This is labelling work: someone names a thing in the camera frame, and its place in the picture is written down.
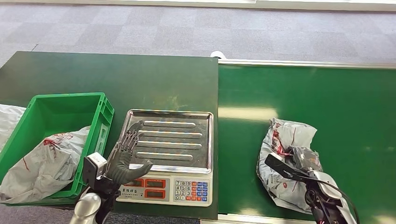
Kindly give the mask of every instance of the white bag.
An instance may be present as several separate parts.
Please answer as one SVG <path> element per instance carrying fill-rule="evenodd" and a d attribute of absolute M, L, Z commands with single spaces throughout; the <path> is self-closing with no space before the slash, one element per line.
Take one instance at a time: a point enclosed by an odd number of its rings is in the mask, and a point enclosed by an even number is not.
<path fill-rule="evenodd" d="M 311 214 L 305 202 L 305 183 L 283 178 L 265 164 L 267 156 L 275 152 L 285 162 L 289 146 L 309 148 L 316 129 L 307 124 L 272 118 L 267 135 L 262 141 L 257 163 L 257 175 L 277 206 Z"/>
<path fill-rule="evenodd" d="M 14 131 L 26 108 L 0 104 L 0 152 Z"/>
<path fill-rule="evenodd" d="M 8 170 L 0 185 L 0 203 L 39 201 L 71 183 L 89 130 L 45 138 Z"/>

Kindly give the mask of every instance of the stainless steel tray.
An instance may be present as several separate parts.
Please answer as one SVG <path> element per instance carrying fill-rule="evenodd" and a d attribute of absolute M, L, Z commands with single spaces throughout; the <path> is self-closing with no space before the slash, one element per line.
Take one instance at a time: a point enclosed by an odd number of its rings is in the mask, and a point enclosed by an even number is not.
<path fill-rule="evenodd" d="M 130 110 L 121 136 L 129 127 L 143 120 L 143 133 L 135 146 L 130 168 L 147 159 L 152 171 L 208 174 L 212 171 L 213 114 Z"/>

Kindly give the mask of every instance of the scale keypad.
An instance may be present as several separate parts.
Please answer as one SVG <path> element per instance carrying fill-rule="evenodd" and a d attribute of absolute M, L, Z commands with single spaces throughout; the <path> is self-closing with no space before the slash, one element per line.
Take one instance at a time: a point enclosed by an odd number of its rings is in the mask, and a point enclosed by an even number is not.
<path fill-rule="evenodd" d="M 191 202 L 207 202 L 209 195 L 209 182 L 175 180 L 175 200 Z"/>

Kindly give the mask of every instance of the gray floor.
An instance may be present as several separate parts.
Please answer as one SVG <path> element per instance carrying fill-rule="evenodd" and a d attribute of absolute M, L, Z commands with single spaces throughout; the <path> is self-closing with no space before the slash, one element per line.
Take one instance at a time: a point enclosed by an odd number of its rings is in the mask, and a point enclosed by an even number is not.
<path fill-rule="evenodd" d="M 0 66 L 17 50 L 396 63 L 396 14 L 0 4 Z M 2 224 L 66 224 L 70 211 L 0 205 Z M 111 215 L 108 223 L 198 223 Z"/>

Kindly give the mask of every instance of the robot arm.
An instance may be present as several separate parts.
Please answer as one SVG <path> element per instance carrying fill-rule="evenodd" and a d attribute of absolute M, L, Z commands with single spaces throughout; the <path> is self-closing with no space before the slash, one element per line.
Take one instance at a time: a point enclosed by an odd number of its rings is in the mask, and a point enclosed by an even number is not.
<path fill-rule="evenodd" d="M 351 200 L 345 193 L 338 189 L 333 178 L 323 172 L 311 170 L 303 172 L 284 163 L 276 153 L 271 153 L 265 164 L 278 172 L 281 176 L 294 181 L 304 182 L 307 187 L 305 202 L 310 206 L 317 224 L 359 224 L 349 211 L 345 199 Z"/>
<path fill-rule="evenodd" d="M 141 126 L 139 121 L 123 134 L 110 153 L 109 160 L 99 153 L 84 158 L 82 176 L 87 187 L 78 197 L 70 224 L 104 224 L 115 199 L 120 196 L 120 186 L 150 171 L 153 166 L 150 161 L 138 169 L 129 169 Z"/>

